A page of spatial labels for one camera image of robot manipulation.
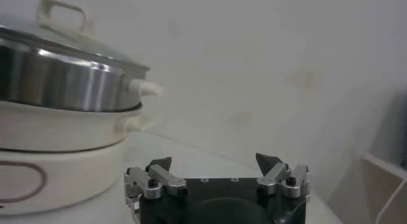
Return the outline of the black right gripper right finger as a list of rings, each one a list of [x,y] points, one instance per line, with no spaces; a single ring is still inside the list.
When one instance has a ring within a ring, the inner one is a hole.
[[[310,169],[298,164],[294,169],[279,157],[261,153],[255,155],[262,177],[258,178],[258,188],[266,195],[274,195],[280,190],[288,199],[309,198],[311,190]]]

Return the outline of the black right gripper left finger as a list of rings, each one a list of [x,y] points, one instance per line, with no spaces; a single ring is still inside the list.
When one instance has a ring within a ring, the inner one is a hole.
[[[124,173],[125,203],[136,212],[135,203],[140,197],[158,200],[167,195],[183,197],[187,194],[187,182],[169,172],[171,157],[152,160],[145,168],[129,167]]]

